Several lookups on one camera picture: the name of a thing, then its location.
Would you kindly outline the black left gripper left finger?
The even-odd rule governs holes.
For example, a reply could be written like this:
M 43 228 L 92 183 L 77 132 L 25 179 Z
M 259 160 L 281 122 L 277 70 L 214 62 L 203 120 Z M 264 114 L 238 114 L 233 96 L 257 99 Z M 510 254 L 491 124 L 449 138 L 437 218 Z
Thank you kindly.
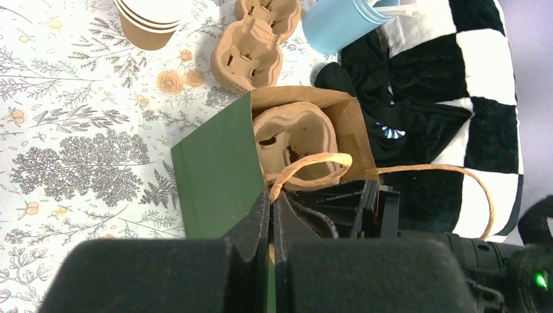
M 233 245 L 226 312 L 266 312 L 271 202 L 262 192 L 223 238 Z

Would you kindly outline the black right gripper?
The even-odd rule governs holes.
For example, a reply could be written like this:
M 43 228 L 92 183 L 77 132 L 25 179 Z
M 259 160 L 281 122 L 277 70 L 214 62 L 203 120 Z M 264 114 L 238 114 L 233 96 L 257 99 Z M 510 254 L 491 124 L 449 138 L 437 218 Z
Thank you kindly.
M 287 193 L 296 213 L 320 237 L 398 238 L 400 193 L 377 181 L 355 180 Z

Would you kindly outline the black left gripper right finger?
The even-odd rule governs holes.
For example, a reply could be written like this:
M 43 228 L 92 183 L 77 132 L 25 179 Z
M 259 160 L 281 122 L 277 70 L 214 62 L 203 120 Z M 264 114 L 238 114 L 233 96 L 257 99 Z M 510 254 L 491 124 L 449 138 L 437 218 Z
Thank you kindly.
M 284 193 L 273 203 L 273 241 L 275 251 L 276 312 L 288 312 L 286 262 L 293 241 L 319 239 L 320 236 L 294 212 Z

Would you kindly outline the green brown paper bag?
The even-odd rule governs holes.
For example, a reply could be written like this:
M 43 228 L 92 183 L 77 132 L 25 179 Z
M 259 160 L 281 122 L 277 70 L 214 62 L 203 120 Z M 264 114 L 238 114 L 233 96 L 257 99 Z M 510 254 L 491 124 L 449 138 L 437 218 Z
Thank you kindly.
M 351 181 L 386 173 L 371 156 L 359 111 L 346 93 L 305 86 L 255 89 L 214 115 L 172 148 L 187 238 L 176 266 L 187 312 L 226 312 L 233 245 L 224 234 L 250 211 L 258 195 L 271 202 L 268 299 L 275 297 L 273 194 L 267 191 L 252 116 L 263 108 L 306 100 L 330 115 L 338 153 L 306 156 L 334 162 L 329 179 Z M 477 304 L 453 254 L 437 241 L 301 239 L 286 262 L 288 312 L 475 312 Z

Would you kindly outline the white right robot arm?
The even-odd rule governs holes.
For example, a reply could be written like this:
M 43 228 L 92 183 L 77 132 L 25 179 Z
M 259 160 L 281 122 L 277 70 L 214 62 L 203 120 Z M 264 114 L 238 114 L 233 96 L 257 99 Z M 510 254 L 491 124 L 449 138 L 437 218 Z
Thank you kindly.
M 315 191 L 288 192 L 297 215 L 322 237 L 433 239 L 451 249 L 480 312 L 552 311 L 552 197 L 518 222 L 522 246 L 452 233 L 402 229 L 400 193 L 375 181 L 350 181 Z

